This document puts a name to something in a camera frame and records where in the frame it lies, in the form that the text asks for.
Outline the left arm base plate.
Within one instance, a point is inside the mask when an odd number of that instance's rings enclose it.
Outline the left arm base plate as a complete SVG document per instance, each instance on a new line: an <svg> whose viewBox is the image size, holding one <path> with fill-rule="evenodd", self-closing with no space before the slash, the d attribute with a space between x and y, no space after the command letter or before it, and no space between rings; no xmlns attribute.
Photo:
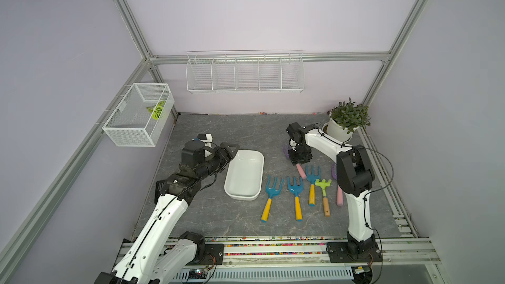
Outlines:
<svg viewBox="0 0 505 284"><path fill-rule="evenodd" d="M195 258L188 266L222 265L224 259L224 245L218 243L206 243L204 247L197 247Z"/></svg>

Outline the green rake wooden handle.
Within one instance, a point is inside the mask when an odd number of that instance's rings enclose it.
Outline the green rake wooden handle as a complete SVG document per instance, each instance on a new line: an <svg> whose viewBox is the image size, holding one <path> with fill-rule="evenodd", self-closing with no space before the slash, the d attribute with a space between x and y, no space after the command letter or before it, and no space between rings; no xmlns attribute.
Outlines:
<svg viewBox="0 0 505 284"><path fill-rule="evenodd" d="M327 181L327 180L321 180L321 179L317 179L315 182L315 186L319 187L322 190L322 202L323 202L325 217L331 216L330 203L329 203L329 199L327 198L327 193L326 193L326 189L331 186L331 183L332 183L332 180Z"/></svg>

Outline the teal rake yellow handle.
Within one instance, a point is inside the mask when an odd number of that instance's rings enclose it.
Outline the teal rake yellow handle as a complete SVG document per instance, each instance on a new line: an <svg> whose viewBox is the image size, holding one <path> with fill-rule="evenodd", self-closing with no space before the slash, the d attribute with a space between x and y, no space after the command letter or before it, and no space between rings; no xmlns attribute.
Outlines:
<svg viewBox="0 0 505 284"><path fill-rule="evenodd" d="M266 205L264 207L264 210L263 210L263 213L261 216L262 222L268 221L268 218L270 215L270 209L272 207L272 200L274 197L278 196L281 193L283 186L284 186L284 179L283 178L280 180L279 188L276 188L278 177L274 178L273 184L271 184L271 181L272 181L272 177L268 176L268 181L266 184L266 193L268 195L268 200L266 202Z"/></svg>
<svg viewBox="0 0 505 284"><path fill-rule="evenodd" d="M318 166L317 171L315 171L314 167L311 166L309 168L309 165L307 164L305 166L305 174L306 174L306 179L310 183L310 192L309 192L309 205L314 206L315 205L315 182L316 180L321 179L321 168Z"/></svg>
<svg viewBox="0 0 505 284"><path fill-rule="evenodd" d="M287 177L288 190L294 195L295 219L302 221L300 194L303 192L302 177Z"/></svg>

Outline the white storage box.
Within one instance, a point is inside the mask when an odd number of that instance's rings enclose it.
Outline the white storage box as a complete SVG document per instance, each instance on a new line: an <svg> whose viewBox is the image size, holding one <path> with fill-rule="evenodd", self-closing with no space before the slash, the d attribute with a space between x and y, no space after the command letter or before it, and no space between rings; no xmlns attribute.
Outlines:
<svg viewBox="0 0 505 284"><path fill-rule="evenodd" d="M229 164L224 183L225 193L238 201L254 201L260 194L264 155L240 149Z"/></svg>

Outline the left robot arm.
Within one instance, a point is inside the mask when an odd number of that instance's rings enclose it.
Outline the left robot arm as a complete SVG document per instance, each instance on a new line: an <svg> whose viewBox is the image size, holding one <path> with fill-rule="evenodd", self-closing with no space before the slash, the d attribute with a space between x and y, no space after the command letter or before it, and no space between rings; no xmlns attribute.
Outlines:
<svg viewBox="0 0 505 284"><path fill-rule="evenodd" d="M139 237L109 273L96 283L170 283L180 270L205 256L205 238L185 232L175 246L164 252L173 228L189 208L209 176L217 177L233 160L237 144L217 145L201 138L188 141L181 152L178 171L163 181L155 209Z"/></svg>

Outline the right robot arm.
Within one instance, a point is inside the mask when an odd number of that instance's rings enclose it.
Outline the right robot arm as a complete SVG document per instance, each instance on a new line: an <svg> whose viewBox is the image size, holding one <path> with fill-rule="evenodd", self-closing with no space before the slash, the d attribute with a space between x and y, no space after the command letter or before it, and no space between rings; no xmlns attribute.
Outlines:
<svg viewBox="0 0 505 284"><path fill-rule="evenodd" d="M363 255L376 251L376 236L370 218L370 194L375 173L366 148L340 142L314 125L294 122L286 129L289 135L288 156L293 164L305 164L316 149L336 164L337 184L346 196L349 210L348 252Z"/></svg>

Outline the purple rake pink handle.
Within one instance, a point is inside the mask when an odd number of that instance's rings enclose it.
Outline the purple rake pink handle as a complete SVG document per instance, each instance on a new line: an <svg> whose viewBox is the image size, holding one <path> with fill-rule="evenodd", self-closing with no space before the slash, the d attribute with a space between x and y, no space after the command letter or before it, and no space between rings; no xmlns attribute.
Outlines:
<svg viewBox="0 0 505 284"><path fill-rule="evenodd" d="M289 161L291 161L290 152L292 152L292 151L293 151L293 150L292 150L292 148L290 148L289 146L287 146L287 145L284 145L284 146L283 146L283 152L284 152L284 154L285 154L286 158L287 158ZM299 175L302 177L302 179L303 179L303 180L306 180L306 179L307 179L307 176L306 176L306 174L305 174L305 171L302 169L301 164L297 163L297 164L295 164L295 167L297 168L298 173L299 173Z"/></svg>

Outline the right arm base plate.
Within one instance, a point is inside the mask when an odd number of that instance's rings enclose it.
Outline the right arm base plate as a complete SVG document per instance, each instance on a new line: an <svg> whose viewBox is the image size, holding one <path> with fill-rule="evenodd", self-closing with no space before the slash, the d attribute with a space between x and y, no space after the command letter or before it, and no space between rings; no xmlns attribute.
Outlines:
<svg viewBox="0 0 505 284"><path fill-rule="evenodd" d="M377 242L373 239L367 241L329 242L326 252L331 263L361 263L372 264L382 262L383 255Z"/></svg>

